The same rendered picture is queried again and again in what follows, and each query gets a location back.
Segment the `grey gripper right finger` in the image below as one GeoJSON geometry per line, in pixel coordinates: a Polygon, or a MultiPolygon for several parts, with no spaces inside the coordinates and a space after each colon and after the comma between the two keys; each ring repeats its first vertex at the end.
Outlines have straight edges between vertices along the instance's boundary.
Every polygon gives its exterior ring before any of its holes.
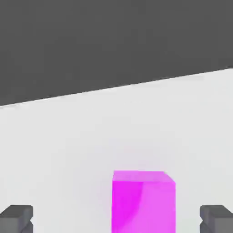
{"type": "Polygon", "coordinates": [[[200,217],[200,233],[233,233],[233,213],[223,205],[202,205],[200,217]]]}

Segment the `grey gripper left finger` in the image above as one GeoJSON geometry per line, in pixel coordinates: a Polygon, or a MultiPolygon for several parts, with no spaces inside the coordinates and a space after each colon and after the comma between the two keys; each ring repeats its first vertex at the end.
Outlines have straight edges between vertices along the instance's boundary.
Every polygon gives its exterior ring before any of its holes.
{"type": "Polygon", "coordinates": [[[33,233],[33,207],[10,205],[0,213],[0,233],[33,233]]]}

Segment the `small magenta cube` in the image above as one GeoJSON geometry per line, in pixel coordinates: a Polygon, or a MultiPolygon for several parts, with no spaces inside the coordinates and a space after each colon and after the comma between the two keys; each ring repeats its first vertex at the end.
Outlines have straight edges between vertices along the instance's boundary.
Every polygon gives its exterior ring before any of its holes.
{"type": "Polygon", "coordinates": [[[176,233],[176,183],[161,171],[114,171],[111,233],[176,233]]]}

